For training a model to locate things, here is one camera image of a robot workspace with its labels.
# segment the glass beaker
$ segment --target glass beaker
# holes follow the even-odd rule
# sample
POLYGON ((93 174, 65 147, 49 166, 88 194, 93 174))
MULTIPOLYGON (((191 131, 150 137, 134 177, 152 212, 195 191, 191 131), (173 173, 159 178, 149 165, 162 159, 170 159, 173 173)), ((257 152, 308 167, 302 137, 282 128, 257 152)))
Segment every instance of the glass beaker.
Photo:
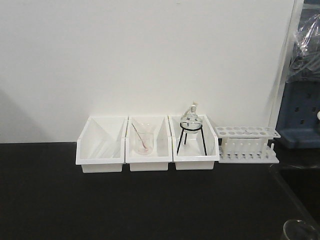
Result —
POLYGON ((154 130, 155 127, 149 123, 139 123, 133 126, 135 129, 134 150, 140 155, 149 155, 154 149, 154 130))
POLYGON ((302 220, 291 219, 284 223, 280 240, 319 240, 316 229, 302 220))

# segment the test tube rack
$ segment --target test tube rack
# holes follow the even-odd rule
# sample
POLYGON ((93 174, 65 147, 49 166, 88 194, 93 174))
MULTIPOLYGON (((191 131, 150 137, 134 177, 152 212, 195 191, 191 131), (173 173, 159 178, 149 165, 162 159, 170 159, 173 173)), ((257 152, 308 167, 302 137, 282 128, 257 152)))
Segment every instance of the test tube rack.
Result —
POLYGON ((279 163, 274 151, 274 143, 268 140, 280 138, 271 127, 219 126, 215 127, 219 139, 219 163, 269 164, 279 163))

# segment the black metal leg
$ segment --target black metal leg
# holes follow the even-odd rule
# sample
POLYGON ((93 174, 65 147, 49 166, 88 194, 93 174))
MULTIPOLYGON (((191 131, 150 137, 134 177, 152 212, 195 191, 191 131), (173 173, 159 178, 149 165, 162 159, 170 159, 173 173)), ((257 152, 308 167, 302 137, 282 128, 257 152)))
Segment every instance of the black metal leg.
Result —
POLYGON ((180 148, 182 136, 184 135, 184 131, 185 131, 185 130, 182 128, 182 132, 181 132, 181 136, 180 136, 180 140, 179 140, 179 144, 178 144, 178 149, 177 149, 177 151, 176 151, 176 154, 177 154, 177 155, 178 155, 178 153, 179 153, 179 148, 180 148))
POLYGON ((202 130, 202 127, 201 127, 201 135, 202 135, 202 141, 203 141, 204 154, 207 156, 207 149, 206 149, 206 144, 205 144, 205 136, 204 136, 204 131, 202 130))
POLYGON ((184 145, 186 145, 186 142, 187 142, 187 133, 185 133, 184 145))

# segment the blue pegboard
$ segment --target blue pegboard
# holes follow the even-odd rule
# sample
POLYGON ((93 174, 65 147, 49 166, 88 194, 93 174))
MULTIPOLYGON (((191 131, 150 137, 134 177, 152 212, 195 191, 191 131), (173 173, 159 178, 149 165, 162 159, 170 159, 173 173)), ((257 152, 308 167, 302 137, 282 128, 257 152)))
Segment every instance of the blue pegboard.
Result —
POLYGON ((289 149, 320 148, 320 82, 287 83, 276 130, 289 149))

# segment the white wall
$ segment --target white wall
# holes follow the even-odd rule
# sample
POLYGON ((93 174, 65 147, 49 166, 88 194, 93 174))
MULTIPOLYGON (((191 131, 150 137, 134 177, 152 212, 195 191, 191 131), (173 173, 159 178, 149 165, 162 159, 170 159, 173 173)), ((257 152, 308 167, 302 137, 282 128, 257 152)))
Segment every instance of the white wall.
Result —
POLYGON ((294 0, 1 0, 0 142, 76 141, 89 115, 267 126, 294 0))

